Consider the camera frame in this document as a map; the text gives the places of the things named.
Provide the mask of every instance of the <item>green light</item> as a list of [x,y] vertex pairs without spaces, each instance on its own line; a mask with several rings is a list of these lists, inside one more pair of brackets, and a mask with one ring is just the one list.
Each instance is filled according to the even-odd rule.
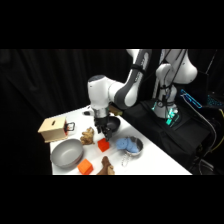
[[169,119],[166,122],[168,125],[171,124],[174,116],[175,116],[175,113],[173,112],[173,108],[171,108],[168,114]]
[[156,107],[156,102],[155,102],[154,107],[152,108],[152,110],[155,110],[155,107]]

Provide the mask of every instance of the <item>gray bowl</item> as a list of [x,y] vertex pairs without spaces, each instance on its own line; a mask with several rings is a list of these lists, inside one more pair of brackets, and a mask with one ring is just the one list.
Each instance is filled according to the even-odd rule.
[[79,163],[84,150],[77,139],[69,139],[59,144],[51,154],[51,162],[62,169],[67,169]]

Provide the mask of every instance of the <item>blue object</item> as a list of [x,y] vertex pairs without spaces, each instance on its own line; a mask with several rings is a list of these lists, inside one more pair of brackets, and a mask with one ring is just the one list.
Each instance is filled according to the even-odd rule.
[[116,142],[118,150],[127,150],[130,153],[138,153],[138,147],[136,143],[132,142],[130,138],[121,138]]
[[183,89],[181,90],[181,94],[186,94],[184,97],[186,97],[185,99],[189,103],[193,104],[194,106],[196,106],[199,109],[202,108],[202,105],[197,100],[195,100],[193,97],[191,97],[188,93],[186,93]]

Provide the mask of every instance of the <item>orange block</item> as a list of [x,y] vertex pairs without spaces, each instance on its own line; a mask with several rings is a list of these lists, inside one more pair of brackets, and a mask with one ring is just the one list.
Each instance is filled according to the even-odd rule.
[[102,152],[107,151],[110,148],[110,143],[106,141],[105,138],[98,141],[98,147]]
[[84,159],[77,167],[82,175],[89,175],[93,171],[93,165],[87,159]]

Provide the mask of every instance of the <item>table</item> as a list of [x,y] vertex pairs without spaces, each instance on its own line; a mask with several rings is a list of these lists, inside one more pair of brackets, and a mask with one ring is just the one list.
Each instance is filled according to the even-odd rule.
[[[68,139],[80,140],[82,132],[86,131],[87,128],[92,127],[94,129],[95,145],[84,146],[84,155],[82,158],[82,160],[88,159],[93,164],[94,171],[91,175],[96,175],[103,168],[101,161],[104,156],[109,158],[111,164],[114,166],[116,175],[191,175],[122,117],[119,117],[121,125],[118,131],[113,134],[110,140],[110,149],[102,153],[97,146],[97,142],[104,138],[104,135],[97,133],[92,116],[83,115],[83,112],[88,110],[91,110],[89,106],[56,117],[66,116],[68,123],[75,122],[75,130],[69,133]],[[139,138],[144,144],[144,149],[138,157],[132,157],[128,166],[124,168],[121,163],[125,152],[116,149],[116,141],[126,136]],[[50,143],[51,153],[61,142]],[[81,175],[76,165],[64,170],[52,164],[52,170],[53,175]]]

